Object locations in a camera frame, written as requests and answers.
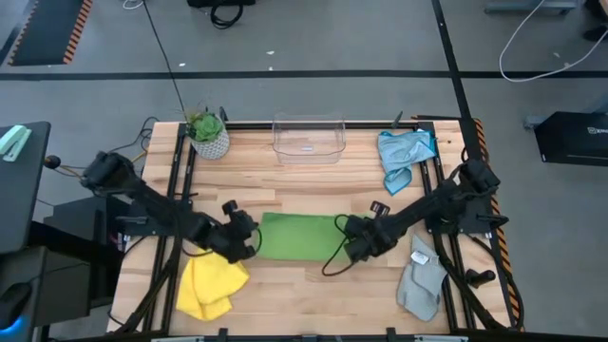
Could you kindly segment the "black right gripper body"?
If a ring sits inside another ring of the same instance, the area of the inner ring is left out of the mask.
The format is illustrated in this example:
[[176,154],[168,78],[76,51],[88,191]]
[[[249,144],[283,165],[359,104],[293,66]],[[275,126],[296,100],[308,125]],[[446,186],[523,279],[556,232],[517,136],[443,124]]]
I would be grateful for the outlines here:
[[381,221],[389,215],[390,208],[381,202],[373,202],[370,209],[375,213],[373,218],[350,215],[344,226],[344,250],[351,262],[379,257],[397,244],[397,238]]

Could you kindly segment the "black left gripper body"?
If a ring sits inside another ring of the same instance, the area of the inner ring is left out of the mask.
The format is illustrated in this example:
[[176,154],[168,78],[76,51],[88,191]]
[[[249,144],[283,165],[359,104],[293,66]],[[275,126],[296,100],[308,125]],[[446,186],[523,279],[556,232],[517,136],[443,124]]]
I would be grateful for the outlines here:
[[257,229],[257,223],[244,210],[238,208],[235,200],[225,202],[221,209],[229,220],[220,223],[216,219],[210,219],[208,247],[231,264],[254,257],[257,248],[249,245],[247,240]]

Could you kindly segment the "green microfiber towel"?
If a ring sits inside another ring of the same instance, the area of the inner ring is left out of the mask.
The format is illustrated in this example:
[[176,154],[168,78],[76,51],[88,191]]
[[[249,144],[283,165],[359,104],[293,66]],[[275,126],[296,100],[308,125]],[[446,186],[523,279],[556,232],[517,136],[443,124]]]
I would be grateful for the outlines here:
[[282,213],[264,213],[258,229],[262,242],[257,256],[275,260],[334,261],[350,260],[340,246],[344,239],[343,218]]

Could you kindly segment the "grey waffle microfiber towel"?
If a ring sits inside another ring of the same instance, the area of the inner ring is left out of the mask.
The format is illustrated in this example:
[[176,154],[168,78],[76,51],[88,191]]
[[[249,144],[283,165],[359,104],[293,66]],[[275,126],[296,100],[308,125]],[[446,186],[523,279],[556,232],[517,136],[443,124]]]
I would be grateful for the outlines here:
[[418,319],[431,321],[439,311],[446,276],[447,271],[437,253],[414,235],[410,262],[402,273],[396,293],[397,304]]

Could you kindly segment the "light blue microfiber towel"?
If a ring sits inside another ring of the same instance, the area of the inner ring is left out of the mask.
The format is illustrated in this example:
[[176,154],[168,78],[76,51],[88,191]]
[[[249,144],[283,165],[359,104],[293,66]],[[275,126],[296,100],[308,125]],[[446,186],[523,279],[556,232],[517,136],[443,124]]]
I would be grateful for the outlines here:
[[428,131],[392,134],[382,131],[377,137],[377,149],[385,171],[384,187],[391,196],[406,188],[412,181],[412,166],[434,158],[435,138]]

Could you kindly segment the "yellow microfiber towel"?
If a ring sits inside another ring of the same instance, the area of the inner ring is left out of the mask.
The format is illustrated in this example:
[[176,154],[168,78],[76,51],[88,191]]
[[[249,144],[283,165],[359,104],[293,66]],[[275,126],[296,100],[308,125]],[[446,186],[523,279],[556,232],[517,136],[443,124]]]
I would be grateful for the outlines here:
[[229,263],[211,250],[198,249],[181,274],[176,310],[201,321],[212,321],[233,308],[230,297],[250,275],[241,262]]

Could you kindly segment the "succulent in patterned white pot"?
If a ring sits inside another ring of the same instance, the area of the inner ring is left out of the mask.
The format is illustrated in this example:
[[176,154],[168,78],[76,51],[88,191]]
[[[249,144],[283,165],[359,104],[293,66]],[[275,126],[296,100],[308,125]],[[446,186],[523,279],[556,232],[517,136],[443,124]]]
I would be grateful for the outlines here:
[[230,148],[230,138],[224,121],[215,113],[188,110],[184,113],[186,135],[197,154],[206,160],[219,160]]

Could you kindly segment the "clear plastic bin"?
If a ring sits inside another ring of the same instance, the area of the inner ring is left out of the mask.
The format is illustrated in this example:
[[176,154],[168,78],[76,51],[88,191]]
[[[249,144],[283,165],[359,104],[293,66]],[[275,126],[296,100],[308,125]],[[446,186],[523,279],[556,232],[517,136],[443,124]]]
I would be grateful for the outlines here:
[[282,164],[337,163],[346,148],[344,116],[276,114],[272,123],[273,149]]

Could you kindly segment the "orange black hazard strip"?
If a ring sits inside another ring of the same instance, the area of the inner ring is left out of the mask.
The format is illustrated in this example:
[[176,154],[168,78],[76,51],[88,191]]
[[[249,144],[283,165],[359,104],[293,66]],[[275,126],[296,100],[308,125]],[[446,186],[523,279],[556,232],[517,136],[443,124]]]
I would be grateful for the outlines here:
[[524,331],[524,306],[523,299],[512,275],[512,267],[503,227],[508,222],[507,217],[501,213],[500,205],[496,195],[489,198],[490,213],[494,218],[491,228],[492,237],[489,238],[492,252],[497,259],[497,268],[503,288],[505,306],[508,312],[511,330]]

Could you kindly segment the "black equipment cabinet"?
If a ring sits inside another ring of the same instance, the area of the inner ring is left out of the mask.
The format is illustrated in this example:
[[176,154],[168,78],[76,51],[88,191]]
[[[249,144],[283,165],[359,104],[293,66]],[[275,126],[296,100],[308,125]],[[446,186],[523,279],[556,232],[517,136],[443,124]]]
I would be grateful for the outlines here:
[[114,296],[128,212],[119,199],[57,204],[32,220],[25,245],[0,248],[0,342],[30,342],[33,330],[87,316]]

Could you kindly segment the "black side desk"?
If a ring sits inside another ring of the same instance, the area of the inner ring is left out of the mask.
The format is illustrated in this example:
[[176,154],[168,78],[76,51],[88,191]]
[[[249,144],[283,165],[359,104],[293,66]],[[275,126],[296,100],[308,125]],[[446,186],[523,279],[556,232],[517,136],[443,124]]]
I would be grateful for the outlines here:
[[[48,147],[50,123],[20,123],[32,130],[14,162],[0,156],[0,255],[24,248]],[[0,127],[0,138],[13,127]]]

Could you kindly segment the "mint green stapler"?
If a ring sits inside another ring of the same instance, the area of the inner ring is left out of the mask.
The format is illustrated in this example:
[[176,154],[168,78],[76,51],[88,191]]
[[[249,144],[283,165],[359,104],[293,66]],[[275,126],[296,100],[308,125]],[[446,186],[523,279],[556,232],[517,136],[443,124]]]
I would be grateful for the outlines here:
[[32,130],[14,125],[0,138],[0,156],[5,162],[15,162],[25,147]]

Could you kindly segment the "black mat with orange edge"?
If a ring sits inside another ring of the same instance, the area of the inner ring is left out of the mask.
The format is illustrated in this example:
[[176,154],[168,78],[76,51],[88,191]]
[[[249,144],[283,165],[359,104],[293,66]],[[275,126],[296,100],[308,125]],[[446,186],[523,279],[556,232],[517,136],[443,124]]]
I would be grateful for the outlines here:
[[11,67],[68,65],[83,36],[93,0],[31,0],[27,17],[0,49]]

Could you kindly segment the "person's foot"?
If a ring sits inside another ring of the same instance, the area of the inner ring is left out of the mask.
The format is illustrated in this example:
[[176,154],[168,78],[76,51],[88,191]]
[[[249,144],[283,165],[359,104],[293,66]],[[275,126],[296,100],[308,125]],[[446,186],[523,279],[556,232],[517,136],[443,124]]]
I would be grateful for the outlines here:
[[598,25],[595,28],[588,29],[583,33],[585,40],[594,42],[599,40],[604,33],[608,32],[608,13],[600,3],[600,0],[585,0],[584,7],[598,20]]

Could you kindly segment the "black aluminium table frame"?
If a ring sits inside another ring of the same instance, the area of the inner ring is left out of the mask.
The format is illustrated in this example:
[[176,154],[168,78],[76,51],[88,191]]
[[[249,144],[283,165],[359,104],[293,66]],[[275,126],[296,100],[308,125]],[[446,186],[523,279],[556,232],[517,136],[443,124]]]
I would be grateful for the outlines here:
[[[433,131],[439,155],[437,161],[416,167],[413,183],[392,197],[382,189],[383,170],[375,147],[377,134],[389,127],[387,121],[347,122],[346,147],[338,162],[282,164],[273,150],[274,134],[268,122],[229,123],[228,155],[209,162],[191,152],[180,123],[156,123],[144,177],[155,188],[188,192],[195,207],[213,216],[220,215],[227,200],[235,200],[254,218],[281,210],[329,215],[362,212],[374,200],[392,209],[403,208],[449,173],[462,149],[469,148],[480,158],[487,155],[483,128],[476,120],[445,117],[401,122],[404,130]],[[180,277],[172,274],[130,337],[136,342],[182,335],[200,335],[208,341],[219,337],[296,341],[341,333],[347,340],[370,340],[464,330],[467,308],[456,289],[444,297],[452,311],[440,312],[430,323],[398,313],[390,304],[407,249],[402,243],[335,277],[324,277],[317,262],[249,259],[245,265],[250,282],[235,295],[233,310],[213,322],[176,310]]]

